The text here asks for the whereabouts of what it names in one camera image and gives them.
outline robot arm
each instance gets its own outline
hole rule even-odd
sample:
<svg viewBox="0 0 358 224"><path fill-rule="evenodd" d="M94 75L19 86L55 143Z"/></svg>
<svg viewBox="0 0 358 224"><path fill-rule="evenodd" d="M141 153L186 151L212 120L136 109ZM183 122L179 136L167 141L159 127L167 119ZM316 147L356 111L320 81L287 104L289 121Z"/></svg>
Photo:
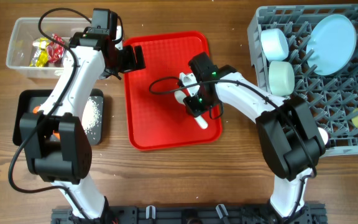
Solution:
<svg viewBox="0 0 358 224"><path fill-rule="evenodd" d="M189 114L199 116L216 105L227 103L256 123L264 159L275 174L270 205L277 217L274 219L283 223L294 208L299 211L303 207L304 177L310 175L312 169L294 132L284 131L285 123L279 111L245 86L269 98L292 120L314 165L325 153L327 142L320 133L325 131L317 127L307 103L301 98L286 100L273 96L245 80L236 69L228 65L217 68L205 53L195 56L189 66L193 73L180 76L183 86L200 84L199 88L189 88L190 95L183 100Z"/></svg>
<svg viewBox="0 0 358 224"><path fill-rule="evenodd" d="M65 190L60 190L72 206L75 218L89 218L98 223L112 223L114 216L107 199L97 190L89 175L92 150L80 121L97 79L110 75L119 78L119 72L145 67L141 47L123 47L122 41L116 41L122 40L118 18L109 9L94 9L91 27L77 32L70 39L69 46L78 62L74 79L59 107L24 148L27 167L32 174L41 176L54 186L69 189L79 207ZM29 133L49 114L68 85L74 59L71 54L67 55L63 62L64 72L39 112L22 116L19 127L23 138L30 136ZM60 142L49 140L53 132L59 132Z"/></svg>

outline candy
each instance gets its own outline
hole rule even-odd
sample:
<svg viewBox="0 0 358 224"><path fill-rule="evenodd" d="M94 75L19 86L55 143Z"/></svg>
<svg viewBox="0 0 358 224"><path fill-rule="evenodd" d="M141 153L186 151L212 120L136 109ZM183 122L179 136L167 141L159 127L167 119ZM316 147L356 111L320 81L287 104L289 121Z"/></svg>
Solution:
<svg viewBox="0 0 358 224"><path fill-rule="evenodd" d="M58 35L53 34L53 38L60 43L65 44L63 39ZM61 45L51 42L47 45L46 51L48 53L48 62L56 63L62 58L65 49Z"/></svg>
<svg viewBox="0 0 358 224"><path fill-rule="evenodd" d="M44 67L48 62L48 53L45 51L50 40L45 37L33 41L32 45L37 48L30 62L30 67Z"/></svg>

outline black base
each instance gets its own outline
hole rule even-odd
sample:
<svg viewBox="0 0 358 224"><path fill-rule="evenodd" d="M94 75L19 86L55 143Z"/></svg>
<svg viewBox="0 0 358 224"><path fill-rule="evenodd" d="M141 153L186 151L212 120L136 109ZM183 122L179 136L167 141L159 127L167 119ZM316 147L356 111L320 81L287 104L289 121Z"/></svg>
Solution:
<svg viewBox="0 0 358 224"><path fill-rule="evenodd" d="M119 223L117 224L150 224L146 219L145 208L110 207ZM230 224L268 224L268 205L245 205L244 207L226 207ZM52 210L51 224L73 224L71 209ZM198 214L203 224L223 224L214 207L180 207L156 208L154 224L183 224L184 214L189 211ZM305 203L304 213L290 224L327 224L324 204Z"/></svg>

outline wood grain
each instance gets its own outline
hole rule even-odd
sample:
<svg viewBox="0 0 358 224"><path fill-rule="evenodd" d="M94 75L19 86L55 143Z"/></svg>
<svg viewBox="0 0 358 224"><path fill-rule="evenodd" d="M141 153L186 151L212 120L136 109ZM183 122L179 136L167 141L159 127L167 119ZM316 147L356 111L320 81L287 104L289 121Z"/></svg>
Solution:
<svg viewBox="0 0 358 224"><path fill-rule="evenodd" d="M39 17L54 7L70 7L91 16L94 7L110 8L123 18L126 35L198 30L208 39L214 63L230 64L255 83L250 66L247 26L259 6L339 4L351 1L101 1L0 0L0 223L49 223L50 211L68 204L58 191L24 195L7 182L16 150L12 132L19 94L53 88L56 80L28 79L5 66L7 45L19 17ZM72 17L69 12L52 16ZM224 131L212 144L139 152L127 137L124 86L98 81L107 98L103 142L93 148L91 175L111 205L158 206L265 203L273 174L260 151L255 125L226 106ZM20 186L47 186L29 174L21 155L14 178ZM321 159L318 177L308 182L306 199L325 203L330 223L358 223L358 156Z"/></svg>

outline gray dish rack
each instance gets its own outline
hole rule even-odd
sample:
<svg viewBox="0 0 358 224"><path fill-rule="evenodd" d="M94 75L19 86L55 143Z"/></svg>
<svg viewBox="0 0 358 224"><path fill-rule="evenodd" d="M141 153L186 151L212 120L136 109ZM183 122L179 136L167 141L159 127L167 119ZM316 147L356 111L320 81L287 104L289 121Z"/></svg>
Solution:
<svg viewBox="0 0 358 224"><path fill-rule="evenodd" d="M319 21L331 14L349 18L357 32L357 44L351 61L340 71L320 76L313 71L306 54L310 34ZM255 66L258 86L270 92L269 62L262 51L260 33L279 28L286 35L290 53L285 60L295 72L295 90L292 95L304 98L319 127L330 134L329 147L324 156L358 155L358 128L351 119L358 115L358 4L315 6L262 6L248 27L251 64Z"/></svg>

